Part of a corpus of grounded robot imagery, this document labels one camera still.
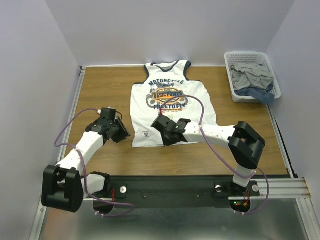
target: screw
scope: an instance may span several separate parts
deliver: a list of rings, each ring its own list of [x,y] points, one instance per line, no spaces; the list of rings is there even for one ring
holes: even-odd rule
[[[127,192],[127,188],[125,186],[120,187],[120,193],[125,194]]]
[[[258,187],[258,185],[253,185],[252,186],[252,190],[254,191],[254,192],[259,192],[259,187]]]
[[[220,186],[220,185],[215,186],[215,191],[217,193],[221,193],[222,192],[222,186]]]

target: clothing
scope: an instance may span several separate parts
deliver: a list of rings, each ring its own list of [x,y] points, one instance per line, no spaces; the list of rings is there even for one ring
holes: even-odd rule
[[[148,63],[144,66],[146,80],[135,83],[131,91],[130,115],[135,131],[133,148],[163,146],[160,132],[151,125],[158,117],[161,105],[175,96],[191,95],[200,99],[204,105],[203,123],[217,125],[216,112],[205,86],[200,81],[189,80],[186,76],[190,66],[191,63],[187,60]],[[167,103],[162,112],[170,112],[175,122],[179,119],[199,122],[202,108],[195,99],[183,97]]]
[[[263,104],[271,104],[275,101],[275,95],[271,93],[273,85],[270,84],[266,89],[255,86],[248,86],[238,91],[234,91],[239,96],[251,96],[258,99]]]
[[[268,68],[255,63],[236,63],[230,66],[234,90],[247,87],[266,89],[274,80]]]

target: blue cloth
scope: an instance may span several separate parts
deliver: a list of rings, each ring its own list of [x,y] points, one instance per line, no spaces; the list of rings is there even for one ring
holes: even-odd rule
[[[275,95],[271,93],[273,87],[274,86],[272,84],[270,84],[266,89],[255,86],[248,86],[234,92],[239,96],[254,97],[263,104],[271,104],[275,101]]]

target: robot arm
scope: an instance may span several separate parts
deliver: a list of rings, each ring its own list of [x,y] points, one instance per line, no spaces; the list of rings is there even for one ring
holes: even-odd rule
[[[207,142],[201,132],[201,126],[190,119],[179,119],[175,123],[161,114],[153,122],[152,127],[161,133],[165,146],[179,142]],[[236,126],[204,124],[202,130],[210,143],[230,148],[238,163],[237,173],[250,176],[257,169],[266,142],[249,124],[243,121],[239,121]],[[234,174],[232,181],[246,188],[250,179]]]
[[[88,195],[84,179],[81,179],[83,165],[77,152],[80,151],[86,166],[92,156],[106,142],[112,139],[119,143],[130,136],[122,120],[116,117],[117,110],[102,108],[100,117],[90,124],[81,140],[63,160],[55,166],[48,165],[43,172],[42,205],[75,213]],[[110,176],[92,172],[87,176],[88,192],[93,194],[110,188]]]

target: metal frame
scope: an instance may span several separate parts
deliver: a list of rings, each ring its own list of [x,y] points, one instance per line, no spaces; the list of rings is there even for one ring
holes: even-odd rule
[[[73,99],[70,115],[69,115],[69,120],[74,117],[82,84],[85,78],[85,73],[86,73],[86,66],[81,67],[81,72],[79,76],[79,81],[76,87],[75,91],[75,96]],[[311,201],[311,195],[308,190],[308,186],[305,182],[304,179],[299,179],[299,178],[294,178],[293,170],[291,167],[291,164],[289,162],[288,156],[285,151],[284,143],[281,139],[279,129],[276,124],[276,119],[271,113],[270,107],[267,106],[270,119],[273,125],[273,129],[281,150],[281,154],[284,160],[284,164],[288,170],[288,173],[291,178],[286,178],[286,179],[269,179],[269,184],[270,184],[270,194],[269,198],[270,199],[296,199],[297,205],[303,220],[304,227],[306,229],[308,238],[310,240],[318,240],[320,239],[320,225],[318,222],[318,219],[315,214],[315,210]],[[63,135],[63,141],[66,142],[69,139],[71,132],[71,127],[68,128],[68,130],[64,133]],[[59,155],[57,158],[57,162],[61,161],[66,152],[66,147],[61,147],[59,151]],[[252,199],[263,199],[266,197],[267,193],[267,184],[264,179],[255,179],[258,183],[259,191],[260,191],[260,196],[259,197],[252,197]],[[230,200],[236,200],[238,198],[236,197],[230,197]],[[33,222],[33,227],[31,230],[30,234],[30,240],[38,240],[41,234],[41,229],[44,224],[44,219],[46,215],[47,208],[42,206],[41,200],[39,201],[39,206],[35,215],[35,219]]]

